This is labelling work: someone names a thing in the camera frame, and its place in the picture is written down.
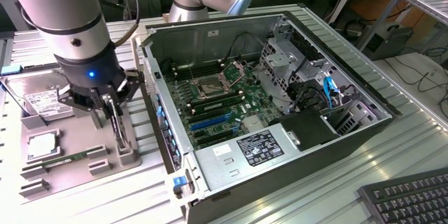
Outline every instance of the power supply label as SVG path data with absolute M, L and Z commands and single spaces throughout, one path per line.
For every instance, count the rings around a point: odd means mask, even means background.
M 250 166 L 257 166 L 285 154 L 269 130 L 248 136 L 236 142 Z

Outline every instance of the metal rack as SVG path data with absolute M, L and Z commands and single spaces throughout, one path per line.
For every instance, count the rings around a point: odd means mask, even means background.
M 360 51 L 364 50 L 368 42 L 370 41 L 373 34 L 385 21 L 390 11 L 396 7 L 400 0 L 390 0 L 389 4 L 385 7 L 385 10 L 380 16 L 380 18 L 376 20 L 372 29 L 360 37 L 356 47 Z M 441 24 L 444 24 L 448 27 L 448 0 L 404 0 L 412 5 L 413 7 L 417 7 L 424 13 L 426 13 L 430 17 L 433 17 Z M 445 32 L 446 29 L 441 29 L 441 31 L 436 34 L 433 39 L 429 41 L 429 45 L 433 43 L 434 39 L 438 38 L 441 33 Z

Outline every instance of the black keyboard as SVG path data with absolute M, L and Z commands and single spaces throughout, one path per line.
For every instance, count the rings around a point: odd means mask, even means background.
M 362 186 L 376 223 L 448 224 L 448 167 Z

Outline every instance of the slotted aluminum table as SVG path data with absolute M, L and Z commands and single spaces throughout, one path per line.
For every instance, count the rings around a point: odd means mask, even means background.
M 345 159 L 262 197 L 212 223 L 373 223 L 357 188 L 397 176 L 448 165 L 448 135 L 442 122 L 424 106 L 405 96 L 368 58 L 329 28 L 318 17 L 297 5 L 253 8 L 246 14 L 290 11 L 325 44 L 353 67 L 380 94 L 401 111 L 402 117 Z M 142 20 L 141 25 L 161 23 L 161 18 Z M 132 22 L 110 23 L 113 40 Z M 133 66 L 130 45 L 117 48 L 124 68 Z M 34 31 L 16 33 L 12 62 L 24 65 L 54 62 L 45 43 Z M 141 95 L 129 103 L 132 123 L 142 156 L 140 167 L 98 179 L 25 205 L 17 204 L 14 181 L 17 161 L 18 111 L 6 98 L 0 118 L 0 222 L 1 223 L 184 223 L 178 207 L 168 200 L 165 169 Z

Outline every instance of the hard drive label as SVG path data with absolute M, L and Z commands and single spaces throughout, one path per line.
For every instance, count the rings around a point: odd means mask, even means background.
M 248 136 L 236 142 L 250 166 L 257 166 L 285 154 L 269 130 Z
M 56 90 L 49 90 L 25 95 L 25 98 L 38 115 L 50 116 L 72 111 L 72 107 L 58 103 L 56 92 Z

